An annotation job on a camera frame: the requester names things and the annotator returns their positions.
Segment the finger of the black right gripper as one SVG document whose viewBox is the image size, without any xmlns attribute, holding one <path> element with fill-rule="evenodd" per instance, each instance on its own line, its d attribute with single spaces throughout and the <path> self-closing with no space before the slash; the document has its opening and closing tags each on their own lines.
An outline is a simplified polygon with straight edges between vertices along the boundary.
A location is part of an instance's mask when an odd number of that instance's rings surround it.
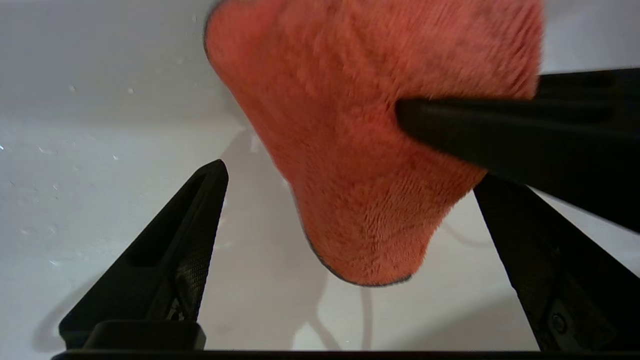
<svg viewBox="0 0 640 360">
<path fill-rule="evenodd" d="M 416 141 L 639 230 L 639 101 L 405 99 Z"/>
<path fill-rule="evenodd" d="M 617 109 L 639 107 L 639 68 L 544 74 L 535 107 L 539 109 Z"/>
</svg>

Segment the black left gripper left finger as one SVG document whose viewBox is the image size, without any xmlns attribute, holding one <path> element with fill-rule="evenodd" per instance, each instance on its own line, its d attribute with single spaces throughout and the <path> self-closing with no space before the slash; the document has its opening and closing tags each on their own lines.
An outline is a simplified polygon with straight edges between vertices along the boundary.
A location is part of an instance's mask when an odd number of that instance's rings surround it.
<svg viewBox="0 0 640 360">
<path fill-rule="evenodd" d="M 59 324 L 66 350 L 194 351 L 229 174 L 195 171 Z"/>
</svg>

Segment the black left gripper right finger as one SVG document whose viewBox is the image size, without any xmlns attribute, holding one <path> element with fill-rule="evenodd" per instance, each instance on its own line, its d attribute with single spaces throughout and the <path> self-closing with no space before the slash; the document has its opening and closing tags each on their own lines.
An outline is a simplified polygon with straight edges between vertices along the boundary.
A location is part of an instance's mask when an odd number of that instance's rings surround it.
<svg viewBox="0 0 640 360">
<path fill-rule="evenodd" d="M 544 352 L 637 352 L 640 281 L 534 191 L 486 175 L 474 196 Z"/>
</svg>

